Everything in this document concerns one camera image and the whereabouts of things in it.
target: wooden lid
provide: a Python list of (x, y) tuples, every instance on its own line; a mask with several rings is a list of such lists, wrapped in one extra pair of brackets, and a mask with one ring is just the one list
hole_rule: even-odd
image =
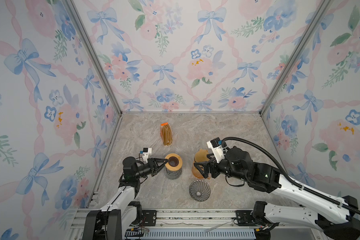
[(182, 165), (183, 165), (183, 160), (181, 159), (180, 156), (178, 156), (175, 153), (170, 153), (167, 156), (165, 156), (166, 159), (168, 159), (168, 162), (165, 164), (165, 167), (169, 170), (169, 171), (178, 171)]

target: metal bracket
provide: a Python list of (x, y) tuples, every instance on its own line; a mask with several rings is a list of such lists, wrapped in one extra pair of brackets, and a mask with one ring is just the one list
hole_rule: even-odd
[(251, 210), (236, 210), (236, 220), (239, 226), (256, 226), (251, 216)]
[(156, 225), (156, 210), (143, 210), (142, 218), (144, 227), (153, 227)]

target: gray stone surface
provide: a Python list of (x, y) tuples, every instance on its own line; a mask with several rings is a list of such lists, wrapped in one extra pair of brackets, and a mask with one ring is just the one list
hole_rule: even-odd
[[(160, 138), (160, 124), (169, 122), (173, 132), (173, 143), (164, 146)], [(115, 147), (106, 166), (100, 184), (98, 207), (105, 205), (116, 193), (118, 180), (122, 174), (122, 161), (128, 156), (138, 157), (143, 147), (151, 147), (152, 157), (164, 158), (176, 153), (183, 159), (182, 175), (176, 180), (166, 178), (163, 169), (155, 177), (149, 176), (141, 185), (135, 198), (143, 208), (252, 208), (256, 201), (272, 204), (297, 206), (292, 200), (274, 194), (255, 191), (245, 184), (244, 187), (232, 187), (225, 182), (224, 175), (216, 179), (205, 179), (211, 188), (209, 199), (196, 202), (189, 195), (189, 185), (197, 180), (191, 168), (195, 153), (208, 149), (206, 142), (220, 137), (241, 137), (267, 149), (279, 161), (279, 157), (259, 114), (202, 114), (202, 113), (127, 113), (124, 114)], [(253, 161), (274, 166), (262, 152), (241, 142), (228, 141), (250, 153)], [(230, 184), (241, 181), (228, 179)]]

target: metal corner post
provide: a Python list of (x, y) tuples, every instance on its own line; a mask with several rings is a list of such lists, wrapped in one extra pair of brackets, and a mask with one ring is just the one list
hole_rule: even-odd
[(100, 81), (103, 84), (106, 93), (109, 96), (110, 102), (114, 106), (114, 108), (117, 111), (117, 114), (119, 117), (121, 116), (121, 109), (116, 101), (115, 94), (112, 91), (112, 88), (107, 80), (107, 77), (101, 67), (101, 63), (99, 59), (97, 58), (96, 51), (91, 43), (91, 40), (89, 39), (89, 35), (84, 27), (84, 24), (81, 20), (81, 17), (79, 13), (77, 12), (77, 8), (73, 2), (73, 0), (63, 0), (63, 5), (67, 9), (69, 16), (71, 17), (71, 20), (74, 24), (74, 27), (76, 28), (77, 32), (79, 33), (82, 43), (88, 52), (89, 57), (91, 58), (94, 68), (99, 75)]
[(331, 6), (332, 2), (333, 0), (322, 0), (320, 5), (317, 7), (317, 10), (312, 17), (312, 21), (308, 24), (307, 28), (302, 34), (301, 40), (297, 44), (296, 48), (293, 50), (291, 57), (289, 58), (284, 70), (280, 73), (279, 79), (277, 80), (276, 84), (273, 86), (271, 92), (269, 93), (269, 96), (267, 97), (265, 103), (263, 104), (263, 107), (260, 109), (261, 116), (263, 116), (263, 114), (272, 104), (273, 99), (275, 98), (276, 94), (279, 92), (281, 86), (284, 84), (285, 79), (290, 74), (293, 65), (301, 56), (302, 52), (304, 51), (305, 47), (308, 44), (308, 41), (311, 39), (311, 36), (313, 36), (314, 31), (316, 31), (317, 27), (325, 17), (325, 14), (329, 9), (329, 7)]

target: wallpapered wall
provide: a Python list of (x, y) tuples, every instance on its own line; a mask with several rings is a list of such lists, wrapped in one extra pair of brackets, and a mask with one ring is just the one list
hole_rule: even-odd
[(74, 2), (122, 110), (168, 112), (258, 111), (320, 1)]
[(0, 239), (63, 239), (116, 114), (58, 0), (0, 1)]
[(263, 117), (291, 176), (360, 208), (360, 0), (333, 2)]

